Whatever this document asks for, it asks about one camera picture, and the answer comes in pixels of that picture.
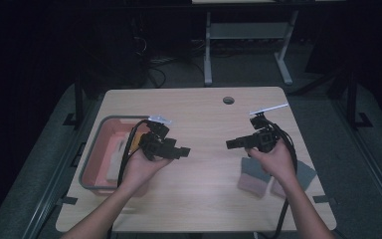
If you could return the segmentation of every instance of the hole in table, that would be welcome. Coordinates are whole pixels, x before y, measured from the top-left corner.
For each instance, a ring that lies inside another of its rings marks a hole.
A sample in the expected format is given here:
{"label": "hole in table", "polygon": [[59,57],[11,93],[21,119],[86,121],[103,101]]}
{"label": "hole in table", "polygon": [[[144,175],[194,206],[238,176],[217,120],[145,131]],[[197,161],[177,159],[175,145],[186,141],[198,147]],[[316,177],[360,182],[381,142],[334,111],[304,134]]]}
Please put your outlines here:
{"label": "hole in table", "polygon": [[235,102],[235,100],[231,97],[225,97],[223,98],[223,103],[225,103],[226,105],[231,105]]}

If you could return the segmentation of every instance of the black cable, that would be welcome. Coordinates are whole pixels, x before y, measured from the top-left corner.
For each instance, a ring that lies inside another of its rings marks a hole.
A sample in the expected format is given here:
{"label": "black cable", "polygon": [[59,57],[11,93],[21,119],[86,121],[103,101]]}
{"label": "black cable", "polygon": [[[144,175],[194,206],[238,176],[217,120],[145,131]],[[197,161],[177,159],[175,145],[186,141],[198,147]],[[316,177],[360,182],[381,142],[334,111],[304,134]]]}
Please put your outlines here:
{"label": "black cable", "polygon": [[131,159],[131,157],[139,150],[141,149],[141,147],[139,146],[138,148],[136,148],[132,153],[129,154],[129,157],[128,157],[128,160]]}
{"label": "black cable", "polygon": [[337,235],[339,235],[341,238],[343,239],[348,239],[345,235],[343,235],[343,233],[341,233],[339,230],[337,230],[337,228],[334,228],[333,230]]}
{"label": "black cable", "polygon": [[141,120],[138,124],[136,124],[132,128],[131,133],[129,134],[129,138],[128,138],[128,141],[126,142],[126,146],[125,146],[125,151],[123,152],[122,162],[120,163],[119,175],[117,176],[117,186],[120,186],[120,184],[122,183],[123,172],[125,171],[125,167],[126,167],[128,161],[129,161],[129,158],[130,158],[129,150],[131,149],[132,141],[135,137],[135,134],[138,130],[138,127],[145,122],[149,122],[149,120],[148,119]]}
{"label": "black cable", "polygon": [[154,77],[151,76],[151,74],[149,72],[147,72],[147,77],[150,80],[150,82],[153,84],[154,88],[160,89],[161,87],[163,87],[163,85],[166,83],[166,74],[163,71],[156,69],[156,68],[153,68],[153,67],[149,67],[148,70],[153,70],[153,71],[159,72],[163,76],[162,83],[157,84],[156,79],[154,79]]}
{"label": "black cable", "polygon": [[204,71],[203,69],[201,69],[200,66],[198,66],[196,63],[193,63],[193,62],[190,62],[191,65],[193,65],[194,67],[196,67],[198,69],[198,71],[200,71],[200,73],[204,76]]}
{"label": "black cable", "polygon": [[[273,127],[280,135],[281,139],[284,140],[285,146],[287,150],[290,153],[290,157],[293,164],[293,169],[295,170],[295,173],[297,171],[297,158],[296,158],[296,152],[294,149],[293,141],[289,134],[287,132],[283,131],[277,124],[272,123],[268,119],[263,119],[269,126]],[[285,199],[284,206],[282,207],[281,215],[279,217],[278,226],[276,228],[275,234],[272,237],[267,236],[266,234],[262,232],[258,232],[259,235],[263,236],[266,239],[276,239],[281,235],[282,232],[282,226],[284,225],[285,216],[287,215],[287,208],[289,206],[289,203],[287,199]]]}

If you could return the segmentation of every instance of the wrist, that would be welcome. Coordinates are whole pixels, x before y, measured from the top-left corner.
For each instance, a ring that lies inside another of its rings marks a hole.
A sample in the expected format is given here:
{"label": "wrist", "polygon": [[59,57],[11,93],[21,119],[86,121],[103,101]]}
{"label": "wrist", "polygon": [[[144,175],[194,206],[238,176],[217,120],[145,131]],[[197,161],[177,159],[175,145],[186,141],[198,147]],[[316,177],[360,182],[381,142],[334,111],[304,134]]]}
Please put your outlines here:
{"label": "wrist", "polygon": [[138,188],[136,188],[135,186],[131,186],[127,183],[122,183],[114,193],[121,197],[130,198],[134,195],[137,189]]}
{"label": "wrist", "polygon": [[299,182],[295,175],[277,178],[277,180],[285,192],[292,191],[300,187]]}

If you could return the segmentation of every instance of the white metal stand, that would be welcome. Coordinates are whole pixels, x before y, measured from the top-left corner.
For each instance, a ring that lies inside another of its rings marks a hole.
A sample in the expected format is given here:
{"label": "white metal stand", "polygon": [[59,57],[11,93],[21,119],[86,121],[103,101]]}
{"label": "white metal stand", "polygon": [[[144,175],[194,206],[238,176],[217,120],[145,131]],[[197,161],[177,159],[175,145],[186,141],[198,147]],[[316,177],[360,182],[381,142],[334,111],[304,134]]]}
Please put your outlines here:
{"label": "white metal stand", "polygon": [[210,12],[206,22],[206,55],[204,57],[204,85],[213,84],[212,64],[210,61],[211,39],[284,39],[281,50],[275,53],[275,59],[285,84],[291,85],[292,79],[285,64],[285,54],[292,36],[298,11],[293,11],[289,22],[278,23],[212,23]]}

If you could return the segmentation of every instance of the forearm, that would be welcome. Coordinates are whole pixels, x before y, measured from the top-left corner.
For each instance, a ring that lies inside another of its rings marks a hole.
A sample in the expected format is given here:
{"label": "forearm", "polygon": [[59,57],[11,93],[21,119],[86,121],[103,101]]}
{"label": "forearm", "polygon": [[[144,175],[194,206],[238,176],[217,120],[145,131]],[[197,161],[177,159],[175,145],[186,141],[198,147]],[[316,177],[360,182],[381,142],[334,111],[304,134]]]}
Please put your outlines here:
{"label": "forearm", "polygon": [[284,191],[301,238],[334,238],[296,179],[284,183]]}
{"label": "forearm", "polygon": [[62,238],[102,238],[132,194],[133,190],[119,188]]}

